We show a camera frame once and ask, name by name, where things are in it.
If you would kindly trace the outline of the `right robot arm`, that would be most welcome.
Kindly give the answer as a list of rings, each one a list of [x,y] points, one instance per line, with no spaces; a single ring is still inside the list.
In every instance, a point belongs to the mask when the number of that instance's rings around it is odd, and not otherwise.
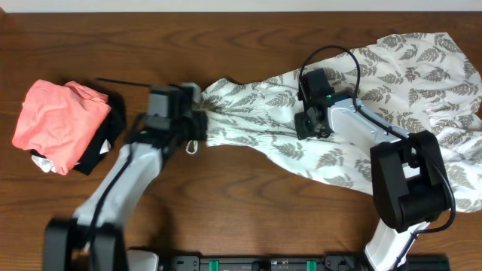
[[[294,116],[299,139],[348,138],[370,157],[374,205],[380,216],[365,246],[366,270],[400,270],[419,235],[432,233],[429,224],[454,209],[437,139],[428,131],[411,133],[397,127],[346,94],[307,98]]]

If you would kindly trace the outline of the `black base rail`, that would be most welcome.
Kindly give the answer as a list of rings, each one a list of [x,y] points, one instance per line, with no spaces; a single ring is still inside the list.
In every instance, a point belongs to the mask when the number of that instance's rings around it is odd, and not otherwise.
[[[160,262],[159,271],[369,271],[368,262],[354,254],[311,258],[249,258],[178,256]]]

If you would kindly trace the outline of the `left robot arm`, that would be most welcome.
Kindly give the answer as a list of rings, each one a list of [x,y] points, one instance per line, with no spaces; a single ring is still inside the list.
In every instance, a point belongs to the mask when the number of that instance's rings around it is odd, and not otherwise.
[[[72,254],[78,250],[88,253],[89,270],[161,268],[157,253],[126,248],[124,228],[176,148],[206,140],[206,112],[194,109],[201,92],[195,83],[150,88],[147,111],[134,120],[114,166],[96,191],[72,218],[54,218],[46,226],[44,270],[70,270]]]

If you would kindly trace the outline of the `white crumpled cloth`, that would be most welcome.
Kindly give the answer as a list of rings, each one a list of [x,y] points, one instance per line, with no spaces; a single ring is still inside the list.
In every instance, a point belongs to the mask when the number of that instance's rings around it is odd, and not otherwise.
[[[111,144],[108,140],[105,140],[100,148],[99,155],[104,157],[111,149]],[[36,166],[38,166],[43,172],[53,172],[57,173],[57,170],[52,161],[47,158],[41,157],[39,155],[32,155],[32,161]]]

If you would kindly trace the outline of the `white fern print dress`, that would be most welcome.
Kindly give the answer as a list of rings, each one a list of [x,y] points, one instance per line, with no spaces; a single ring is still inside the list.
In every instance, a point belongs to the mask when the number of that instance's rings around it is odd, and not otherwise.
[[[389,35],[309,65],[337,91],[358,90],[375,114],[411,132],[428,130],[441,146],[459,212],[481,208],[481,77],[446,33]],[[371,193],[368,155],[341,135],[299,140],[294,115],[300,72],[235,84],[226,78],[204,90],[208,146],[239,145],[264,153],[297,175]]]

